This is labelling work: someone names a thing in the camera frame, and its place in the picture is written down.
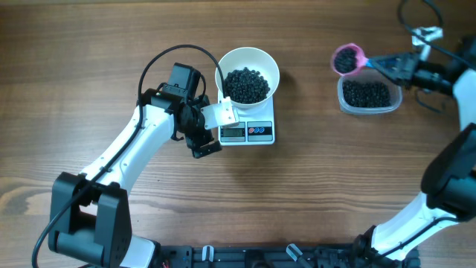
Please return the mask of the pink scoop blue handle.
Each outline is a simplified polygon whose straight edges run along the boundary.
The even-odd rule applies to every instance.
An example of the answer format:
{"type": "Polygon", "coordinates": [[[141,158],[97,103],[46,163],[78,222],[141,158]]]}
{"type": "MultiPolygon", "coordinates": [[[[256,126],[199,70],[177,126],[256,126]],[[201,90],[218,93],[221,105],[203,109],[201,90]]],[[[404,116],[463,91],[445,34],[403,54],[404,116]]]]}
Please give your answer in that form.
{"type": "Polygon", "coordinates": [[[330,63],[332,70],[341,76],[357,74],[363,68],[373,68],[363,49],[354,43],[338,47],[330,63]]]}

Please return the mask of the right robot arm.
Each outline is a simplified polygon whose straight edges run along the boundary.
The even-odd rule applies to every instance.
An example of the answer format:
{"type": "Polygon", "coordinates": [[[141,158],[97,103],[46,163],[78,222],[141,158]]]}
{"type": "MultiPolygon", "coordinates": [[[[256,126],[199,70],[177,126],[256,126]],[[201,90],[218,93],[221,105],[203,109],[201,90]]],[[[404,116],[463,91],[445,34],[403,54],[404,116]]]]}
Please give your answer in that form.
{"type": "Polygon", "coordinates": [[[396,216],[354,241],[351,267],[408,267],[408,254],[439,231],[475,218],[475,37],[465,36],[447,66],[414,52],[369,64],[399,86],[441,92],[457,102],[458,136],[426,168],[421,191],[396,216]]]}

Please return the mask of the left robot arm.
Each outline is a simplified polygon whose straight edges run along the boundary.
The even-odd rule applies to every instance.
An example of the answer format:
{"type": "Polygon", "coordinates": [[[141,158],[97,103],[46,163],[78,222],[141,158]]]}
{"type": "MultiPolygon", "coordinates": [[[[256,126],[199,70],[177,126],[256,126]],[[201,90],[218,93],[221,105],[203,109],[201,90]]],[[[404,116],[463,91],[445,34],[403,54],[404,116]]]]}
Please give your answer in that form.
{"type": "Polygon", "coordinates": [[[238,118],[228,96],[212,104],[196,94],[203,79],[176,63],[166,83],[138,92],[131,120],[98,159],[57,177],[42,233],[52,252],[92,267],[164,267],[160,244],[132,233],[129,195],[150,159],[179,133],[196,159],[221,149],[212,130],[238,118]]]}

